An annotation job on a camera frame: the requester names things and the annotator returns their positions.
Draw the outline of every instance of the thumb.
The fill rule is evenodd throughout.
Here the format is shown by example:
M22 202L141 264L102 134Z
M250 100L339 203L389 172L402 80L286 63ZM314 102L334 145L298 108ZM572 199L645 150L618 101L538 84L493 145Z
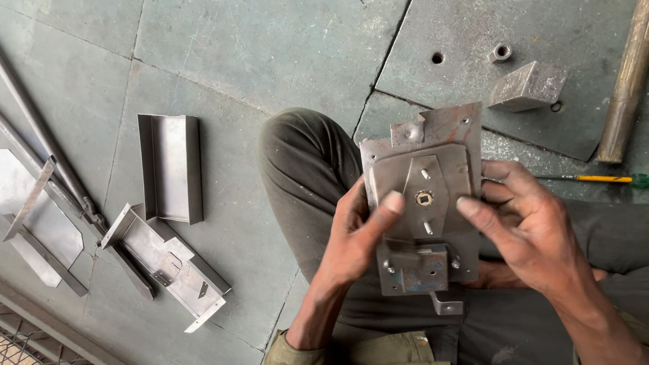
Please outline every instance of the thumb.
M512 244L515 240L505 228L494 208L470 197L460 197L456 203L458 212L484 233L502 252L503 246Z
M369 245L376 243L401 216L404 204L404 196L400 192L392 190L387 193L365 225L358 230L359 238Z

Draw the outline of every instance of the metal pin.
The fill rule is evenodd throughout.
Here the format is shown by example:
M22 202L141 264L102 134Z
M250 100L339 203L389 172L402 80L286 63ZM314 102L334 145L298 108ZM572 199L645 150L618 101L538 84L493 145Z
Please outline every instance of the metal pin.
M433 234L433 229L430 228L430 223L428 223L427 221L424 222L424 228L426 229L426 233Z

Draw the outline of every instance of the green screwdriver handle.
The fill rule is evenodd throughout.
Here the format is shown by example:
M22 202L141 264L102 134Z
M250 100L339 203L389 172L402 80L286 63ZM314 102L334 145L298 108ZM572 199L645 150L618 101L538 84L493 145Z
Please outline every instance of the green screwdriver handle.
M629 186L634 188L649 188L649 175L645 173L634 173L631 175L633 181L629 183Z

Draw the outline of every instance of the fingernail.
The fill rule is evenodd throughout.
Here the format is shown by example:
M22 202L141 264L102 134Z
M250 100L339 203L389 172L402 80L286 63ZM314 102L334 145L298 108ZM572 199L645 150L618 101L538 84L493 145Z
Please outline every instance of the fingernail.
M480 206L476 204L476 201L474 199L465 196L458 198L456 207L458 208L458 211L465 217L471 217L480 208Z
M383 206L392 210L394 213L401 214L404 210L404 196L396 190L392 190L387 193L386 197L383 198Z

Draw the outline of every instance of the metal lock mechanism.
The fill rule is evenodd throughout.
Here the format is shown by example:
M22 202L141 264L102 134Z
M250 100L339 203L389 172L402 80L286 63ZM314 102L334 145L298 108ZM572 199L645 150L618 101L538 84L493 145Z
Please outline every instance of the metal lock mechanism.
M404 194L401 217L376 250L385 296L431 295L438 314L461 314L449 282L478 278L478 231L456 210L480 196L480 103L430 110L391 137L360 144L370 209L392 190Z

